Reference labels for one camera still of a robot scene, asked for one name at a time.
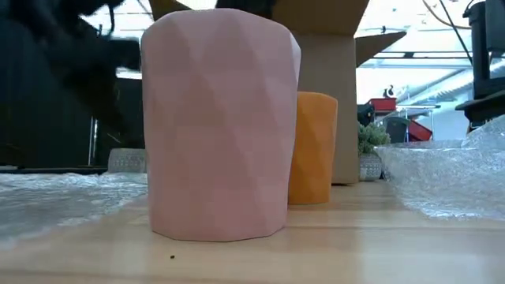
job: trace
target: black equipment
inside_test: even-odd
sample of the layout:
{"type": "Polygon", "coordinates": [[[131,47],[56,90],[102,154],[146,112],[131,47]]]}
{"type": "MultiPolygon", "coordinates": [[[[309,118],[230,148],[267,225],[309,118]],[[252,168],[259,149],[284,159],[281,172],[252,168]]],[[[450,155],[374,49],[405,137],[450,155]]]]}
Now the black equipment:
{"type": "Polygon", "coordinates": [[[473,127],[505,114],[505,77],[491,78],[489,69],[492,56],[505,52],[505,1],[478,2],[463,16],[472,29],[473,98],[456,110],[473,127]]]}
{"type": "Polygon", "coordinates": [[[357,105],[358,122],[366,127],[367,125],[372,123],[373,120],[375,119],[375,112],[376,108],[370,103],[364,105],[357,105]]]}

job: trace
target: wooden tabletop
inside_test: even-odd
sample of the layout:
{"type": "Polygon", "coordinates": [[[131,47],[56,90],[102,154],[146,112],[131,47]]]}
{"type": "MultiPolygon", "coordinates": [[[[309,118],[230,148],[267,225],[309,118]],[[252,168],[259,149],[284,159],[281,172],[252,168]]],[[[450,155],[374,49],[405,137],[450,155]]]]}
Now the wooden tabletop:
{"type": "Polygon", "coordinates": [[[383,183],[334,188],[332,200],[292,207],[271,237],[232,243],[154,234],[140,200],[0,251],[0,283],[505,283],[505,223],[427,219],[383,183]]]}

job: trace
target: black stand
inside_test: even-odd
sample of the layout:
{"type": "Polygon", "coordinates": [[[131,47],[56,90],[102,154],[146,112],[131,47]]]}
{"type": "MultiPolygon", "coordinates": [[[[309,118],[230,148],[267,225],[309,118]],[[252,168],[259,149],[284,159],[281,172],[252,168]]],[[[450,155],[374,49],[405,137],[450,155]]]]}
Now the black stand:
{"type": "Polygon", "coordinates": [[[472,28],[473,98],[456,110],[464,110],[471,125],[481,125],[505,114],[505,78],[491,79],[485,2],[473,5],[463,16],[472,28]]]}

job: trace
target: cardboard box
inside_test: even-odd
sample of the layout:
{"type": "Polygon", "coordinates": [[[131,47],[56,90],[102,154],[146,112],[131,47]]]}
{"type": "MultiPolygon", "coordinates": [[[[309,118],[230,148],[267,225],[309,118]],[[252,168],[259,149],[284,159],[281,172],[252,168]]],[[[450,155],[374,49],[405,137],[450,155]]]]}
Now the cardboard box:
{"type": "MultiPolygon", "coordinates": [[[[188,9],[175,0],[149,0],[155,19],[188,9]]],[[[357,153],[356,68],[406,33],[354,38],[368,0],[278,0],[274,20],[295,34],[301,47],[298,89],[339,101],[332,182],[359,181],[357,153]]]]}

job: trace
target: pink geometric vase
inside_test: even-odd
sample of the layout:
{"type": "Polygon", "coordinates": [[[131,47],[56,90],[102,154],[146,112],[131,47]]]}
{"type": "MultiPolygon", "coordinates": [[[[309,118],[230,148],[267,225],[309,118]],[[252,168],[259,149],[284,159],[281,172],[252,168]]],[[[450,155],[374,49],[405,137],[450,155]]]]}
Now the pink geometric vase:
{"type": "Polygon", "coordinates": [[[287,28],[234,9],[171,13],[144,33],[156,233],[236,241],[284,227],[300,59],[287,28]]]}

